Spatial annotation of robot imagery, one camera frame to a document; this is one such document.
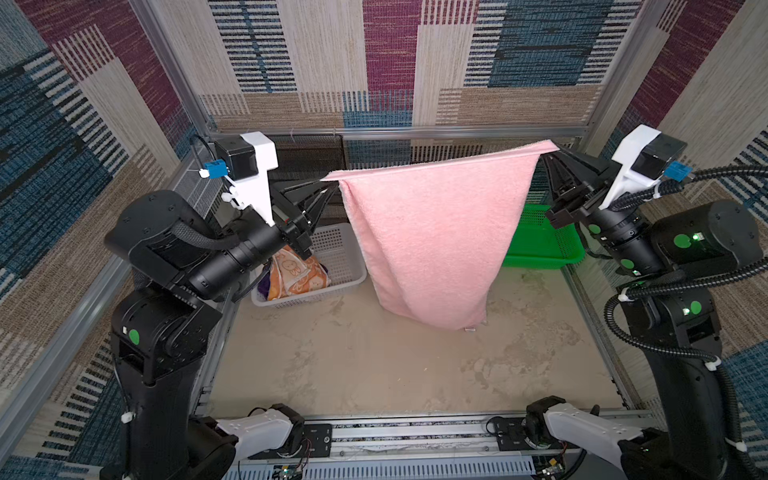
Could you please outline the white plastic laundry basket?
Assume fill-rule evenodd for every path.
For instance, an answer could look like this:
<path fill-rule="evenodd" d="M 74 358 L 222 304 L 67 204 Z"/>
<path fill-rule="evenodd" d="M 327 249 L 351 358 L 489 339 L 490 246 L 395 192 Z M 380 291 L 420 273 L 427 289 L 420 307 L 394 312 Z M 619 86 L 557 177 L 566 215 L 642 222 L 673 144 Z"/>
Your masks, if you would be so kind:
<path fill-rule="evenodd" d="M 327 269 L 330 285 L 324 289 L 267 301 L 257 290 L 250 293 L 257 307 L 287 308 L 348 293 L 368 276 L 357 237 L 349 223 L 318 227 L 311 237 L 312 252 Z"/>

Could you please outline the green plastic basket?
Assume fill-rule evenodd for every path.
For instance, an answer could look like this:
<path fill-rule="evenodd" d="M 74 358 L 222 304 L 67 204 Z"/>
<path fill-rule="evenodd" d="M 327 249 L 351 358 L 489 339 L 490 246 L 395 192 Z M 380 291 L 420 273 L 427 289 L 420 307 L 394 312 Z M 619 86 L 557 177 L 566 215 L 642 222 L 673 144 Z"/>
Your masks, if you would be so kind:
<path fill-rule="evenodd" d="M 584 259 L 576 227 L 571 224 L 554 228 L 545 215 L 548 210 L 547 205 L 524 206 L 503 267 L 559 270 Z"/>

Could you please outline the pink towel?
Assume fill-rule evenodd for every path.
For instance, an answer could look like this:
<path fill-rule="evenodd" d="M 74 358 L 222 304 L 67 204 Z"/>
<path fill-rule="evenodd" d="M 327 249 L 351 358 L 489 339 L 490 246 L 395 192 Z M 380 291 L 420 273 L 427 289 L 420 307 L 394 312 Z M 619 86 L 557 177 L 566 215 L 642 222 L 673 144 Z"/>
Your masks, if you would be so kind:
<path fill-rule="evenodd" d="M 335 182 L 380 305 L 446 330 L 473 328 L 550 140 L 455 160 L 337 170 Z"/>

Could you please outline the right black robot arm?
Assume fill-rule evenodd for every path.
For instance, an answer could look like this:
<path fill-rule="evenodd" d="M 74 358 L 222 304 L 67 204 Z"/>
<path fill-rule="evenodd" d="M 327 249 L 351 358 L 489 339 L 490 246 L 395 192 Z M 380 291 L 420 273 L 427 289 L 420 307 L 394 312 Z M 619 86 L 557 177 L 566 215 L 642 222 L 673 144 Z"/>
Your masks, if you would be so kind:
<path fill-rule="evenodd" d="M 630 479 L 763 479 L 743 438 L 711 294 L 766 272 L 757 224 L 732 200 L 657 222 L 639 209 L 694 183 L 763 179 L 767 170 L 727 165 L 691 172 L 678 161 L 682 150 L 681 142 L 667 140 L 627 165 L 567 149 L 543 156 L 551 224 L 587 228 L 602 258 L 627 277 L 607 300 L 603 319 L 616 338 L 644 353 L 666 426 L 625 426 L 550 396 L 527 408 L 526 434 L 537 446 L 573 444 Z"/>

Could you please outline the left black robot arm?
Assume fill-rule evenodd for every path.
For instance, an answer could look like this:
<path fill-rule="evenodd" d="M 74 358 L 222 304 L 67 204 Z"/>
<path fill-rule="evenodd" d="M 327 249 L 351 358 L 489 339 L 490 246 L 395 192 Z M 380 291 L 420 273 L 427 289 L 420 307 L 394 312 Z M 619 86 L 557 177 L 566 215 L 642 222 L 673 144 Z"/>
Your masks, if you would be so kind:
<path fill-rule="evenodd" d="M 311 237 L 334 181 L 279 182 L 268 189 L 275 221 L 247 209 L 222 230 L 178 193 L 133 201 L 106 235 L 106 247 L 133 269 L 133 291 L 111 319 L 111 353 L 125 409 L 121 452 L 104 479 L 220 479 L 242 460 L 271 451 L 304 469 L 312 441 L 304 419 L 276 404 L 241 420 L 196 416 L 191 399 L 218 304 L 256 287 L 284 247 L 311 255 Z"/>

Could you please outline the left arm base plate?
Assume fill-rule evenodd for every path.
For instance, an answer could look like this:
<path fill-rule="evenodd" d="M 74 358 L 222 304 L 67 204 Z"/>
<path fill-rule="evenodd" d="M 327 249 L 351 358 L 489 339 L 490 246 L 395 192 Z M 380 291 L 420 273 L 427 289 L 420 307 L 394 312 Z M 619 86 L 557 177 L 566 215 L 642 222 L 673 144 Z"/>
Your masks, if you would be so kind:
<path fill-rule="evenodd" d="M 298 461 L 306 457 L 306 446 L 309 447 L 309 458 L 328 458 L 331 454 L 333 426 L 330 423 L 306 424 L 303 427 L 301 442 L 292 444 L 289 438 L 288 447 L 279 450 L 267 450 L 249 456 L 249 460 L 290 460 Z"/>

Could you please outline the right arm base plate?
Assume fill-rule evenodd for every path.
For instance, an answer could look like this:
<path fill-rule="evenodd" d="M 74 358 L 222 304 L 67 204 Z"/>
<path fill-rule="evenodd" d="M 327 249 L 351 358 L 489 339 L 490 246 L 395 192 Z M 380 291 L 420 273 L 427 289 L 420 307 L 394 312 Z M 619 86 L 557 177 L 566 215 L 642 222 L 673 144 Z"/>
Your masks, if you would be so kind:
<path fill-rule="evenodd" d="M 500 451 L 556 450 L 565 452 L 576 448 L 575 444 L 556 440 L 542 427 L 529 428 L 525 417 L 493 416 L 485 423 L 485 431 L 492 436 Z"/>

